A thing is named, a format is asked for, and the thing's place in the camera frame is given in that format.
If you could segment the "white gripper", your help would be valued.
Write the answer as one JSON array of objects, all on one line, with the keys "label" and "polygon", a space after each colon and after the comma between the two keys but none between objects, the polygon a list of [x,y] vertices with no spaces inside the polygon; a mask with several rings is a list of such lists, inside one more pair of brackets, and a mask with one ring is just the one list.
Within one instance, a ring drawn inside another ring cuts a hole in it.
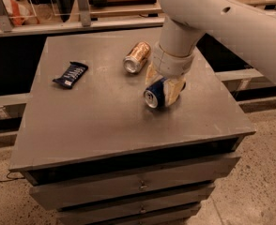
[{"label": "white gripper", "polygon": [[152,63],[146,70],[146,86],[149,86],[163,77],[179,77],[167,79],[163,82],[165,107],[174,104],[186,82],[186,74],[192,65],[194,53],[185,57],[176,57],[165,52],[158,42],[153,49]]}]

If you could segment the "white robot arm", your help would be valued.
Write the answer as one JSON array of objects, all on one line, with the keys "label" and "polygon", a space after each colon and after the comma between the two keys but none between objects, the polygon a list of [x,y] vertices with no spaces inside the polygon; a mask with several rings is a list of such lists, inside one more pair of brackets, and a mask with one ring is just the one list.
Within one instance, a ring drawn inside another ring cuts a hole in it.
[{"label": "white robot arm", "polygon": [[276,84],[276,15],[236,0],[159,0],[165,13],[146,84],[164,79],[158,103],[176,102],[194,58],[209,34]]}]

